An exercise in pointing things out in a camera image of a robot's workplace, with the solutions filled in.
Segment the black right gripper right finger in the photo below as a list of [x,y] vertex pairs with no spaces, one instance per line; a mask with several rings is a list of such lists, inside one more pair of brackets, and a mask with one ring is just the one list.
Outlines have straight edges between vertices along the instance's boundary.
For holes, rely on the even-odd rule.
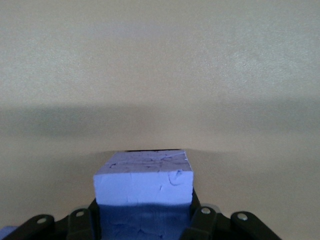
[[253,213],[238,211],[228,218],[201,205],[195,191],[192,192],[190,216],[190,225],[182,232],[182,240],[281,240]]

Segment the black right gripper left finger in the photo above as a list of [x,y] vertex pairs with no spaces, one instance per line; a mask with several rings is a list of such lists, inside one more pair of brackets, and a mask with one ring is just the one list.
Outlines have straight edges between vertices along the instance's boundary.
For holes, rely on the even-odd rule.
[[100,240],[100,213],[96,200],[87,208],[78,208],[60,220],[39,214],[19,226],[0,230],[2,240]]

